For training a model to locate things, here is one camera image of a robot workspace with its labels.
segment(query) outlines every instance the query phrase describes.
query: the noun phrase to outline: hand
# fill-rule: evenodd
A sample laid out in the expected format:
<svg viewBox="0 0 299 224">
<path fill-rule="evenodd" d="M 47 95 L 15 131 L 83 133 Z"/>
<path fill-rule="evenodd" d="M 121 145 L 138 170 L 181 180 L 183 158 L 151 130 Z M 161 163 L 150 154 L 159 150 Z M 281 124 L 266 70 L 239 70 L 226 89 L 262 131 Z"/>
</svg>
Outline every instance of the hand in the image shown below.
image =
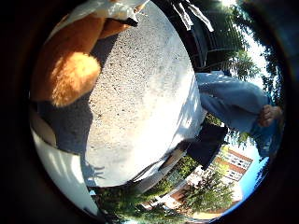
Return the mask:
<svg viewBox="0 0 299 224">
<path fill-rule="evenodd" d="M 282 110 L 279 106 L 265 105 L 259 116 L 259 124 L 262 127 L 268 127 L 274 119 L 282 117 Z"/>
</svg>

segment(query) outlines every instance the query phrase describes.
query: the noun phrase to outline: green foliage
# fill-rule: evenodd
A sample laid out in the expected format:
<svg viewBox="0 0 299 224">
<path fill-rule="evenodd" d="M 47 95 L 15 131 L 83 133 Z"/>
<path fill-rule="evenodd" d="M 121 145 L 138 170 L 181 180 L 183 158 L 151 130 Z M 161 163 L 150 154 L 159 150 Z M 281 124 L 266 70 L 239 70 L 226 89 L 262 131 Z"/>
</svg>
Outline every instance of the green foliage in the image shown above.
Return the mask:
<svg viewBox="0 0 299 224">
<path fill-rule="evenodd" d="M 221 126 L 221 120 L 217 119 L 215 116 L 210 113 L 206 113 L 206 122 Z"/>
<path fill-rule="evenodd" d="M 179 160 L 179 162 L 174 166 L 173 170 L 177 170 L 181 175 L 181 178 L 185 179 L 198 165 L 198 161 L 195 161 L 193 158 L 187 155 Z"/>
<path fill-rule="evenodd" d="M 182 201 L 182 207 L 189 213 L 226 209 L 233 201 L 232 185 L 223 184 L 218 172 L 208 172 L 196 187 L 185 190 Z"/>
<path fill-rule="evenodd" d="M 129 218 L 140 224 L 181 224 L 186 220 L 176 211 L 164 209 L 162 204 L 152 207 L 151 210 L 140 211 L 137 215 Z"/>
</svg>

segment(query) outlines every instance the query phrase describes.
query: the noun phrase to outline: gravel ground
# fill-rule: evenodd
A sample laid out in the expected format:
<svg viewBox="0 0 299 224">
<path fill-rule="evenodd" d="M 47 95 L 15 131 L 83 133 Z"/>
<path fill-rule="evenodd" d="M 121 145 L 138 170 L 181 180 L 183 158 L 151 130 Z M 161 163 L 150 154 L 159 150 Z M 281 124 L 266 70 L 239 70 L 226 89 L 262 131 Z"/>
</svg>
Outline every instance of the gravel ground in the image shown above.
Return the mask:
<svg viewBox="0 0 299 224">
<path fill-rule="evenodd" d="M 137 27 L 95 46 L 103 70 L 92 92 L 65 108 L 39 106 L 58 147 L 80 153 L 89 186 L 124 184 L 198 134 L 203 120 L 177 32 L 153 3 L 143 12 Z"/>
</svg>

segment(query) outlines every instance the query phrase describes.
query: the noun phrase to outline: tree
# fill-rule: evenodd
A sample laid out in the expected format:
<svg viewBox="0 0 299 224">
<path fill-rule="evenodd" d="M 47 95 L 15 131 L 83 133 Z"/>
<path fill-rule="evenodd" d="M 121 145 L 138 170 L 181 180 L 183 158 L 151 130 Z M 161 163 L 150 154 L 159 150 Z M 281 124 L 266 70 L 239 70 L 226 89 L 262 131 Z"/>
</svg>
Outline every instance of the tree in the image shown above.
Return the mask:
<svg viewBox="0 0 299 224">
<path fill-rule="evenodd" d="M 284 108 L 283 78 L 275 48 L 269 38 L 271 34 L 268 34 L 257 22 L 261 20 L 249 1 L 238 0 L 237 3 L 232 11 L 235 24 L 265 48 L 263 56 L 266 60 L 268 74 L 262 74 L 263 89 L 270 92 L 274 102 Z"/>
<path fill-rule="evenodd" d="M 220 173 L 207 172 L 197 186 L 190 186 L 184 190 L 181 198 L 182 206 L 179 210 L 193 214 L 227 209 L 233 201 L 232 186 L 232 184 L 226 185 L 221 181 Z"/>
</svg>

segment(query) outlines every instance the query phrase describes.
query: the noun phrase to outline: sunlight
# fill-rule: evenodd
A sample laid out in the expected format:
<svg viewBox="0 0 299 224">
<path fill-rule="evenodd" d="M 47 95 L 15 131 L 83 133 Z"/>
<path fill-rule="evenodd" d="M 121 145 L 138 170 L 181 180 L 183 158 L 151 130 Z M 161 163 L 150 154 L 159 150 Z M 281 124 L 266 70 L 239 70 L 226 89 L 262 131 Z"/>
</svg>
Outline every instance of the sunlight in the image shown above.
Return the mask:
<svg viewBox="0 0 299 224">
<path fill-rule="evenodd" d="M 231 5 L 235 5 L 235 0 L 221 0 L 222 4 L 225 7 L 229 7 Z"/>
</svg>

